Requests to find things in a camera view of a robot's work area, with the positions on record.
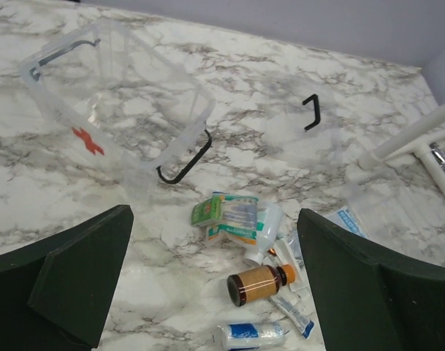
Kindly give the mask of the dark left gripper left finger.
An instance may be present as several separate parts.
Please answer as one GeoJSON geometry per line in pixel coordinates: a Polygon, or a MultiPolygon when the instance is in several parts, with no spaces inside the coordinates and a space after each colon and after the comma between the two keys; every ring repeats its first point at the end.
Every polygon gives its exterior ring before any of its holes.
{"type": "Polygon", "coordinates": [[[117,205],[0,255],[0,350],[98,347],[134,214],[117,205]]]}

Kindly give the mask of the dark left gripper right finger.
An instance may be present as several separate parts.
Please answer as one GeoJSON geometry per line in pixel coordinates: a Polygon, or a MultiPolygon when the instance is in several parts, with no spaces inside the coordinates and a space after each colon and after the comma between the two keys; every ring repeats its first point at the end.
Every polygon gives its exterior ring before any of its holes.
{"type": "Polygon", "coordinates": [[[307,208],[297,232],[326,350],[445,350],[445,267],[307,208]]]}

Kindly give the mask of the white plastic bottle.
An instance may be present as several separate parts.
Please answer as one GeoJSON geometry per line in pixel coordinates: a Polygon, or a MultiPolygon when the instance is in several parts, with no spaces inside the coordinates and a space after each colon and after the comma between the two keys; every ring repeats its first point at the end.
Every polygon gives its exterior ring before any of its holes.
{"type": "Polygon", "coordinates": [[[284,210],[275,203],[261,201],[257,211],[256,243],[248,245],[244,262],[252,267],[262,264],[267,253],[273,248],[277,238],[284,210]]]}

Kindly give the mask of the amber bottle orange cap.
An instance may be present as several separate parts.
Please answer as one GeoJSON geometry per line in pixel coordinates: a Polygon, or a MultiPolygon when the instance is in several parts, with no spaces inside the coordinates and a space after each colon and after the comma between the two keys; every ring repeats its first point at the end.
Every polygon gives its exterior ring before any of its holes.
{"type": "Polygon", "coordinates": [[[241,307],[276,295],[282,287],[295,280],[295,270],[291,265],[261,265],[228,276],[227,289],[233,304],[241,307]]]}

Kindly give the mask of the clear plastic medicine box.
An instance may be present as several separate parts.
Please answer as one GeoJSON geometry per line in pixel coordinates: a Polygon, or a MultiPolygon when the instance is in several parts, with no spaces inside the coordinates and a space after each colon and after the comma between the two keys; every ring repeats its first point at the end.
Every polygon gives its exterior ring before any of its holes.
{"type": "Polygon", "coordinates": [[[20,76],[80,155],[128,184],[177,184],[211,147],[213,95],[113,20],[46,44],[20,76]]]}

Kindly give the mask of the small green medicine carton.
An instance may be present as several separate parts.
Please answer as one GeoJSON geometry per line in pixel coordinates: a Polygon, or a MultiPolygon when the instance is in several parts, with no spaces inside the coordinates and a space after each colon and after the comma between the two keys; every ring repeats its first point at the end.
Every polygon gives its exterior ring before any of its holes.
{"type": "Polygon", "coordinates": [[[214,195],[192,208],[190,223],[193,227],[205,227],[219,222],[221,218],[222,199],[214,195]]]}

